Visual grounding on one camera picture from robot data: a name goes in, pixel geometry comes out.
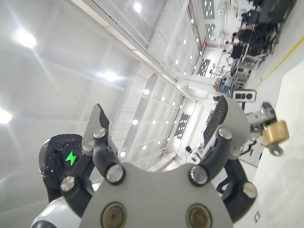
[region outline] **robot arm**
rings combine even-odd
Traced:
[[[259,133],[264,135],[272,124],[278,123],[274,111],[267,105],[264,109],[271,115],[265,113],[267,120],[257,123],[250,120],[251,115],[246,115],[238,102],[223,96],[212,115],[212,124],[204,131],[210,148],[203,159],[198,164],[154,173],[120,163],[108,128],[102,124],[107,122],[105,115],[96,105],[82,142],[84,155],[60,187],[65,206],[73,210],[78,223],[69,226],[59,223],[55,227],[232,228],[257,198],[257,190],[248,182],[238,160],[240,149],[256,134],[252,132],[256,125],[263,126]],[[275,142],[271,139],[270,143],[277,145],[281,140],[282,137]],[[95,193],[86,180],[94,166],[104,178]],[[223,167],[229,183],[225,191],[215,189],[210,183]]]

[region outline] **red trim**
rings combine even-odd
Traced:
[[[191,4],[191,0],[189,0],[189,4],[188,4],[188,11],[189,11],[189,14],[191,16],[191,19],[192,19],[192,15],[191,15],[191,11],[190,11],[190,8],[189,8],[189,5]],[[197,35],[199,36],[199,44],[201,45],[201,50],[202,50],[202,42],[201,42],[201,39],[200,39],[200,33],[199,33],[199,28],[197,27],[197,25],[195,25],[193,23],[194,27],[196,27],[196,31],[197,31]]]

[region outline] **ceiling light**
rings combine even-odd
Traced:
[[[138,13],[141,11],[141,5],[138,2],[134,4],[134,10]]]
[[[0,109],[0,124],[7,124],[12,119],[12,114]]]
[[[107,74],[105,74],[104,78],[110,82],[113,82],[117,79],[117,76],[113,72],[108,72]]]
[[[27,48],[33,48],[36,45],[36,39],[30,33],[27,33],[25,30],[17,31],[18,41]]]

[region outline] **white floor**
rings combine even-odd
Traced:
[[[271,102],[278,119],[287,122],[291,138],[282,145],[284,156],[278,158],[267,151],[263,153],[253,180],[259,192],[258,199],[248,214],[235,224],[235,228],[304,227],[304,197],[300,192],[304,181],[303,16],[304,0],[298,0],[284,26],[275,53],[252,74],[247,83],[247,88],[255,88],[293,50],[256,88],[256,102],[247,104],[245,108],[246,112],[256,111],[263,101]],[[255,223],[257,211],[261,217]]]

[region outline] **silver screw cap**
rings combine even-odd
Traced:
[[[94,133],[94,138],[103,138],[105,134],[107,133],[107,130],[105,128],[101,128],[99,130],[96,130]]]
[[[61,190],[64,192],[70,191],[75,186],[75,178],[73,176],[67,176],[61,183]]]
[[[255,199],[257,197],[257,189],[251,182],[246,182],[243,185],[243,192],[251,199]]]
[[[107,180],[110,183],[117,183],[122,179],[124,175],[124,169],[120,164],[113,165],[107,172]]]
[[[226,128],[221,128],[218,130],[218,134],[222,137],[225,138],[227,140],[232,139],[232,134],[230,132],[230,130],[226,129]]]
[[[206,171],[198,165],[195,165],[191,168],[190,177],[194,182],[196,182],[199,185],[203,185],[208,180]]]

